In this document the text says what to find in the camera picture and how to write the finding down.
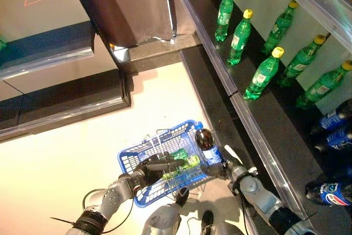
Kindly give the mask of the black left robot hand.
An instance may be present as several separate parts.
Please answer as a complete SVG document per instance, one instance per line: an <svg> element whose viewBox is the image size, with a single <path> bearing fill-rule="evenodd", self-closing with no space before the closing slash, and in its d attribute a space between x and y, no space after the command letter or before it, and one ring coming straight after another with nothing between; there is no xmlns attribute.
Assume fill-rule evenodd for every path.
<svg viewBox="0 0 352 235"><path fill-rule="evenodd" d="M155 184L164 174L174 172L186 164L183 159L175 159L171 155L159 157L152 155L140 162L134 169L136 173L133 183L135 189L144 188Z"/></svg>

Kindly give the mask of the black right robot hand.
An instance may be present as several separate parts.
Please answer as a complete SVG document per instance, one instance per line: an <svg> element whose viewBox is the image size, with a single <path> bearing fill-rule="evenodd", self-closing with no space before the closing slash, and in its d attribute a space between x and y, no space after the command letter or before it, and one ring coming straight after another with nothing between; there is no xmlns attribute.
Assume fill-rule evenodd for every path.
<svg viewBox="0 0 352 235"><path fill-rule="evenodd" d="M224 157L223 162L212 165L201 164L202 172L207 176L228 179L232 182L239 181L250 174L237 153L228 144L224 146L222 155Z"/></svg>

